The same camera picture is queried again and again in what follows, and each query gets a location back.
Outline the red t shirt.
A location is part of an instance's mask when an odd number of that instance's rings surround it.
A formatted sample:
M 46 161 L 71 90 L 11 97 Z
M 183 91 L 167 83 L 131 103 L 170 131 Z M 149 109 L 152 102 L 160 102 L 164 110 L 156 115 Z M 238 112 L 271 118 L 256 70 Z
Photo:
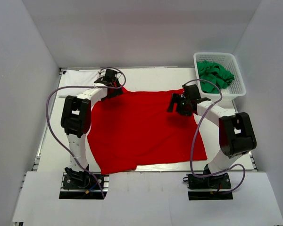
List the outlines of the red t shirt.
M 167 112 L 172 94 L 172 90 L 124 90 L 94 105 L 87 139 L 102 174 L 207 159 L 200 133 L 191 153 L 197 128 L 194 117 Z

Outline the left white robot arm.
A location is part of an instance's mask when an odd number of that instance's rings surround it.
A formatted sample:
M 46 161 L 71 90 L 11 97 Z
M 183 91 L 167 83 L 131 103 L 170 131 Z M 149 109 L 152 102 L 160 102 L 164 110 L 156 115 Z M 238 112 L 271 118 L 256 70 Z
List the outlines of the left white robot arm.
M 123 93 L 124 85 L 119 82 L 118 74 L 123 75 L 116 68 L 103 68 L 93 85 L 85 87 L 80 94 L 65 98 L 61 127 L 67 136 L 70 151 L 70 165 L 65 168 L 65 172 L 74 178 L 75 184 L 80 188 L 85 188 L 90 183 L 85 142 L 91 127 L 92 107 L 99 101 Z

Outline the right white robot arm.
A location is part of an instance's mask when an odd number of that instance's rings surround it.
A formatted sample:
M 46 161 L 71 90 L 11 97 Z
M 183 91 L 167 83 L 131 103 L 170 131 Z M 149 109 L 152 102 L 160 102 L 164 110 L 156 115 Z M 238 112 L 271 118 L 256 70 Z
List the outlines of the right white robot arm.
M 194 178 L 202 179 L 210 188 L 216 187 L 221 177 L 237 166 L 236 161 L 257 146 L 256 137 L 250 116 L 246 112 L 229 114 L 218 105 L 222 101 L 202 98 L 197 85 L 183 85 L 183 93 L 171 95 L 167 112 L 176 111 L 182 116 L 196 114 L 201 117 L 193 136 L 191 153 L 194 152 L 196 138 L 204 119 L 218 126 L 219 151 L 213 160 L 206 165 L 203 174 L 191 172 Z

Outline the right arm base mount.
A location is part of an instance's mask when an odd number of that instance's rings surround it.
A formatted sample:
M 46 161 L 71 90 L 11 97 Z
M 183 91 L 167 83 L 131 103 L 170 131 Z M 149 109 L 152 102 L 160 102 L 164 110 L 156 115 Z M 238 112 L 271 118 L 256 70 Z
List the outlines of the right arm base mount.
M 192 174 L 187 174 L 183 177 L 183 182 L 187 183 L 189 201 L 233 199 L 233 193 L 230 192 L 232 186 L 227 173 L 207 178 L 197 178 Z

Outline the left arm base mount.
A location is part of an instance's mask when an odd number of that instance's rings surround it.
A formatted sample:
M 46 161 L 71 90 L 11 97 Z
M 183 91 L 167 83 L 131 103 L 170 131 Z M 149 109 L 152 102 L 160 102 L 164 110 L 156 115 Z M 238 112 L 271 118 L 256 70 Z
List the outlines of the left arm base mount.
M 103 200 L 101 190 L 91 175 L 78 176 L 63 174 L 59 192 L 60 200 Z

